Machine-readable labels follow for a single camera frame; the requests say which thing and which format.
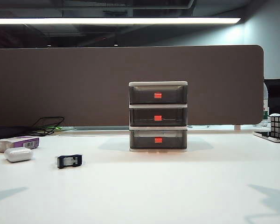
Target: desk divider panel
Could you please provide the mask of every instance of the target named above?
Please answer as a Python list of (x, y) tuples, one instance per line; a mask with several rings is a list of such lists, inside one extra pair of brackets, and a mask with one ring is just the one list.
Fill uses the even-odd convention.
[(262, 120), (257, 45), (0, 49), (0, 126), (127, 126), (132, 81), (187, 81), (188, 124)]

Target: drawer organizer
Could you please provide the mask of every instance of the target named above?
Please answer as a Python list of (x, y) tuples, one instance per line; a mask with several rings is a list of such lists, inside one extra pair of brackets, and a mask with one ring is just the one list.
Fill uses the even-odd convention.
[(187, 82), (129, 83), (130, 151), (186, 151), (187, 92)]

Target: barcode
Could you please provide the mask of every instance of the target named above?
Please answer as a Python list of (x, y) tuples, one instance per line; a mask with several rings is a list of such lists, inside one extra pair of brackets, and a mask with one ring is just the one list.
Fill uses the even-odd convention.
[(37, 145), (37, 142), (38, 141), (26, 142), (26, 143), (23, 144), (23, 146), (26, 147), (26, 148), (33, 148), (34, 145)]

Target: fluorescent light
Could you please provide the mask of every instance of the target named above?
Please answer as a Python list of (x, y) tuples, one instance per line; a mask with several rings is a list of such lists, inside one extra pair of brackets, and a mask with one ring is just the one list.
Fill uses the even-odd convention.
[(233, 24), (240, 18), (33, 18), (0, 19), (0, 24)]

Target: red label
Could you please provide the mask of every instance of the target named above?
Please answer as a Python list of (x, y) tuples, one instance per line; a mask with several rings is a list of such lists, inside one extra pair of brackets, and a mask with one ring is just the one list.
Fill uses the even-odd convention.
[(162, 115), (155, 115), (155, 116), (154, 116), (154, 120), (155, 120), (155, 121), (160, 121), (160, 120), (162, 120)]
[(154, 138), (154, 142), (155, 143), (162, 143), (163, 142), (163, 138), (162, 137), (155, 137)]
[(161, 92), (155, 92), (154, 93), (154, 98), (158, 98), (158, 99), (162, 98), (162, 93)]

